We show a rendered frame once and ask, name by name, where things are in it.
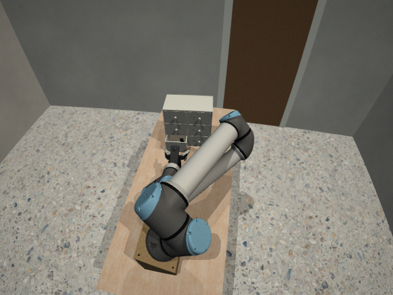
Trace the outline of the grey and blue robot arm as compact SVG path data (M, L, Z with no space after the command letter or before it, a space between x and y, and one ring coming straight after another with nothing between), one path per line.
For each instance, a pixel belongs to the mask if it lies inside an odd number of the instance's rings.
M246 160L254 147L253 131L238 111L226 114L219 122L181 168L179 146L171 145L170 160L161 177L142 189L134 205L136 214L150 227L146 248L156 261L197 256L210 247L209 225L204 219L192 219L185 209L240 160Z

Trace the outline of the grey chest of drawers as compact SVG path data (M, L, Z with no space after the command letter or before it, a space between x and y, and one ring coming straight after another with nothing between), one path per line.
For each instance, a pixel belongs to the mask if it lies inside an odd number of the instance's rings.
M195 111L195 112L211 112L211 124L200 124L200 125L211 125L212 128L212 110L213 110L213 96L199 96L199 95L167 95L165 103L163 105L163 120L165 123L164 111ZM187 136L188 146L189 145L189 117L187 116L187 123L174 123L174 124L187 124ZM210 128L210 136L211 136ZM166 134L165 135L179 135L179 134Z

